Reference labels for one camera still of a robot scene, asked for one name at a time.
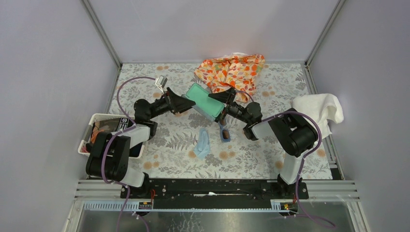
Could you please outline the dark blue glasses case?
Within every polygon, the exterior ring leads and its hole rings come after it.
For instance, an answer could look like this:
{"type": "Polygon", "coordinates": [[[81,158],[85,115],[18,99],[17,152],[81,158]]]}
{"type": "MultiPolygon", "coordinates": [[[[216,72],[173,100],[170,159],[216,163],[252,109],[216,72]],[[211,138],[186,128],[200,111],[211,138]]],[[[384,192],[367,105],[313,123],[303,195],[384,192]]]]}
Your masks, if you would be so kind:
{"type": "Polygon", "coordinates": [[[194,83],[185,94],[185,98],[194,101],[195,109],[209,121],[215,119],[221,114],[224,109],[224,104],[208,96],[209,92],[202,88],[199,84],[194,83]]]}

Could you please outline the blue frame sunglasses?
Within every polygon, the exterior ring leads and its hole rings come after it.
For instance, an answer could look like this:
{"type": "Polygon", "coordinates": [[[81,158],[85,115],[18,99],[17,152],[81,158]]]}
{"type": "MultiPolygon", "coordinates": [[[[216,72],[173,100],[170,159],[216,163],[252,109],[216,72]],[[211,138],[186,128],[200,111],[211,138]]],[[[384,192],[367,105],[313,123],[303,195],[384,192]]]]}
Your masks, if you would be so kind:
{"type": "Polygon", "coordinates": [[[230,132],[228,129],[226,129],[226,123],[225,122],[219,122],[218,123],[219,128],[220,128],[220,139],[223,143],[227,143],[231,141],[231,136],[230,132]]]}

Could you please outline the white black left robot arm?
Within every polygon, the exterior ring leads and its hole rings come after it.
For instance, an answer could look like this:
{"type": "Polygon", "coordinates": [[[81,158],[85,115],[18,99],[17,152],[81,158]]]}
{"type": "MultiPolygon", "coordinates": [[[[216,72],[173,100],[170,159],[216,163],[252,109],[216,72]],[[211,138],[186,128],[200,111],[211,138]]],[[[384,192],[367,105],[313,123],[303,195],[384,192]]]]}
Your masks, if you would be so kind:
{"type": "Polygon", "coordinates": [[[105,182],[117,182],[131,186],[132,193],[139,199],[149,195],[150,186],[144,182],[147,174],[129,166],[131,149],[152,139],[157,130],[153,118],[171,112],[183,113],[195,102],[175,94],[167,88],[161,98],[149,103],[139,99],[134,103],[134,119],[130,127],[118,132],[99,132],[91,147],[86,164],[86,173],[101,177],[105,182]]]}

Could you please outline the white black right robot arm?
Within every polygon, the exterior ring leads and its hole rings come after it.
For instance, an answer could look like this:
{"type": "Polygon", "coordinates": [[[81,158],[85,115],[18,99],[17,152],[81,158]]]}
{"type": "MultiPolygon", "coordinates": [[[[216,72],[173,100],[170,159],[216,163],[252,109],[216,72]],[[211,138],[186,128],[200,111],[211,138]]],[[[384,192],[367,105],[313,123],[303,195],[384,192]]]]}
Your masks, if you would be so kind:
{"type": "Polygon", "coordinates": [[[320,145],[322,135],[319,127],[312,118],[293,108],[263,119],[260,104],[251,101],[243,107],[234,101],[237,93],[237,90],[231,87],[226,91],[208,95],[225,104],[217,120],[229,115],[244,122],[244,135],[252,141],[265,137],[275,137],[278,140],[285,151],[285,159],[278,174],[280,183],[277,192],[281,198],[291,198],[297,190],[295,183],[299,181],[302,159],[320,145]]]}

